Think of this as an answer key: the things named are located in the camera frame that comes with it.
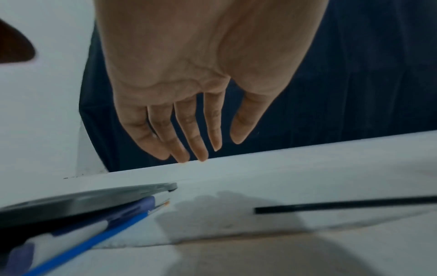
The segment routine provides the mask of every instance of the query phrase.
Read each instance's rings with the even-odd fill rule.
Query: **palm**
[[[327,0],[96,0],[114,102],[121,124],[148,153],[205,160],[195,111],[204,93],[208,135],[221,147],[221,109],[230,78],[246,91],[231,127],[241,143],[286,87],[308,50]],[[147,125],[147,116],[158,137]]]

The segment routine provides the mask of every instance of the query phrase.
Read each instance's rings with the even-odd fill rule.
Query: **white table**
[[[167,181],[179,183],[170,207],[51,275],[437,271],[435,206],[252,214],[256,206],[437,194],[437,132],[79,177],[62,187],[74,192]]]

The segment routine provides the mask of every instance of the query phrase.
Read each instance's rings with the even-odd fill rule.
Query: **black object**
[[[296,205],[281,205],[270,207],[257,207],[254,209],[255,214],[275,214],[275,213],[290,213],[304,211],[322,211],[336,209],[358,209],[358,208],[373,208],[373,207],[393,207],[407,205],[424,205],[437,204],[437,196],[418,196],[404,198],[388,198],[388,199],[370,199],[360,201],[336,201],[322,202]]]
[[[176,183],[130,186],[23,202],[0,208],[0,230],[103,210],[177,187]]]
[[[247,140],[229,136],[243,91],[233,81],[222,110],[223,147],[208,140],[199,95],[196,117],[209,158],[437,129],[437,1],[330,0],[290,84]],[[174,163],[142,151],[114,109],[97,29],[83,74],[79,111],[109,171]],[[187,150],[176,118],[175,131]]]

